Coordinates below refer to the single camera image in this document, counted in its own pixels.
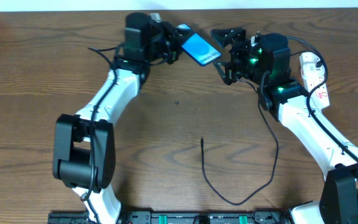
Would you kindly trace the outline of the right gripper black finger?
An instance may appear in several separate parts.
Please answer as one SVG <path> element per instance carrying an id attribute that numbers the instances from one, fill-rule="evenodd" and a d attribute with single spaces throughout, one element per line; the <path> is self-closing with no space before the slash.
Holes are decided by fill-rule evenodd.
<path id="1" fill-rule="evenodd" d="M 224 84 L 231 85 L 233 83 L 233 79 L 231 77 L 229 62 L 214 61 L 213 65 L 215 69 L 218 71 L 218 74 L 223 80 Z"/>
<path id="2" fill-rule="evenodd" d="M 238 40 L 246 37 L 246 30 L 240 27 L 230 29 L 213 29 L 210 32 L 211 37 L 221 48 L 231 45 Z"/>

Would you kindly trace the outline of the blue Galaxy smartphone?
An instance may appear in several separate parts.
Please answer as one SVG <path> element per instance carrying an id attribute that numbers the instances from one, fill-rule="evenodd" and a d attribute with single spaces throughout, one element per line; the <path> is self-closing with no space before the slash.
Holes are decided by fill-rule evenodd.
<path id="1" fill-rule="evenodd" d="M 180 24 L 177 27 L 191 29 L 186 24 Z M 181 48 L 201 66 L 206 66 L 221 56 L 218 50 L 196 32 L 189 39 L 184 39 Z"/>

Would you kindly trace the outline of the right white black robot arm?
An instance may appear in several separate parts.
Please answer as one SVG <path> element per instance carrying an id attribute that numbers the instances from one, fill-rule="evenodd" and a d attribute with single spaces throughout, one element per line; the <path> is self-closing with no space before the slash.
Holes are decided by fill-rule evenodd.
<path id="1" fill-rule="evenodd" d="M 211 36 L 230 48 L 228 62 L 214 65 L 227 85 L 240 80 L 257 84 L 259 105 L 288 128 L 318 163 L 324 188 L 317 202 L 288 210 L 292 223 L 358 223 L 358 147 L 324 117 L 329 105 L 328 68 L 309 45 L 300 54 L 301 79 L 291 76 L 289 37 L 256 34 L 241 28 L 214 29 Z"/>

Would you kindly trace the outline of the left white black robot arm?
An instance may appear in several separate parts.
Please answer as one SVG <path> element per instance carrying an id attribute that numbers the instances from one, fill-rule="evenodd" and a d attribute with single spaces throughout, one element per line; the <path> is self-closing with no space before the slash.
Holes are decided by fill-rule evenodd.
<path id="1" fill-rule="evenodd" d="M 61 114 L 55 123 L 53 176 L 80 196 L 90 223 L 117 223 L 121 203 L 111 181 L 116 166 L 114 126 L 147 81 L 150 68 L 172 64 L 194 35 L 159 14 L 126 16 L 123 43 L 112 48 L 108 76 L 93 99 L 76 114 Z"/>

